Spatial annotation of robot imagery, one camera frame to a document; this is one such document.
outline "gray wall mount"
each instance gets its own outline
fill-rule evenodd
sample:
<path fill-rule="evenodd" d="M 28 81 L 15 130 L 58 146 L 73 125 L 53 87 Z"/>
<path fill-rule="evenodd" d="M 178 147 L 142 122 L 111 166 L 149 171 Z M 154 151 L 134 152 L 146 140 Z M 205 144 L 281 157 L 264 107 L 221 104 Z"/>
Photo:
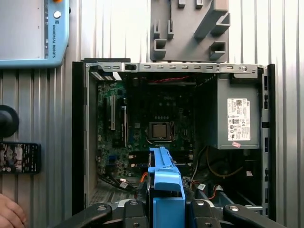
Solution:
<path fill-rule="evenodd" d="M 228 0 L 151 0 L 152 61 L 227 61 Z"/>

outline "black knob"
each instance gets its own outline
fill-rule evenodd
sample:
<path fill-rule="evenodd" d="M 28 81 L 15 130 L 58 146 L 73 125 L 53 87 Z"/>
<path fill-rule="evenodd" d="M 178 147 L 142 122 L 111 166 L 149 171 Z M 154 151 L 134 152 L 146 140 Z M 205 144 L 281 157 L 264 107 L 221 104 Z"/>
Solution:
<path fill-rule="evenodd" d="M 7 105 L 0 105 L 0 138 L 12 136 L 19 127 L 17 112 Z"/>

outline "cpu socket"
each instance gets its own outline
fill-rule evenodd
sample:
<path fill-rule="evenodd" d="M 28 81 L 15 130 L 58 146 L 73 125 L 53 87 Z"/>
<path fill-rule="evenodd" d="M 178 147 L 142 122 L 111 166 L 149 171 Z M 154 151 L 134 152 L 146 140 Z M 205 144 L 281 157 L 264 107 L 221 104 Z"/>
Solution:
<path fill-rule="evenodd" d="M 174 137 L 173 122 L 150 122 L 149 140 L 171 141 Z"/>

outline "pink sticker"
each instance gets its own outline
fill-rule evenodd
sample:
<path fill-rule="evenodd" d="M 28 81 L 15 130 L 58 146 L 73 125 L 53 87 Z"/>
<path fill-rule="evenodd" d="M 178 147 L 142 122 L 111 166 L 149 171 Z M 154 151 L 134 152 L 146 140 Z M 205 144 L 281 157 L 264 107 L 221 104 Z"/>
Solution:
<path fill-rule="evenodd" d="M 241 144 L 240 143 L 237 143 L 237 142 L 232 142 L 232 145 L 237 147 L 237 148 L 240 148 L 241 147 Z"/>

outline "sticker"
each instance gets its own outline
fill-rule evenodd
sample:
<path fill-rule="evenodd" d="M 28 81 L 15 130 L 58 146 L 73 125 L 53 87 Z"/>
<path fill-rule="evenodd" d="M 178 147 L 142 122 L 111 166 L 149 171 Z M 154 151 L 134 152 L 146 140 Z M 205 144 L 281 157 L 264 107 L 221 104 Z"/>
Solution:
<path fill-rule="evenodd" d="M 248 177 L 252 177 L 252 176 L 253 176 L 251 171 L 246 171 L 246 175 L 247 175 Z"/>
<path fill-rule="evenodd" d="M 127 186 L 128 186 L 128 184 L 125 183 L 125 182 L 122 182 L 122 183 L 119 185 L 119 187 L 121 187 L 121 188 L 123 188 L 123 189 L 125 189 Z"/>
<path fill-rule="evenodd" d="M 198 186 L 198 189 L 204 191 L 205 187 L 206 187 L 205 184 L 200 184 L 200 185 Z"/>
<path fill-rule="evenodd" d="M 237 143 L 237 142 L 232 142 L 232 145 L 234 147 L 237 147 L 237 148 L 240 148 L 241 147 L 241 144 L 240 143 Z"/>
<path fill-rule="evenodd" d="M 227 99 L 228 141 L 250 140 L 250 101 Z"/>
<path fill-rule="evenodd" d="M 214 189 L 214 191 L 223 191 L 223 188 L 222 188 L 222 186 L 218 185 L 218 186 Z"/>

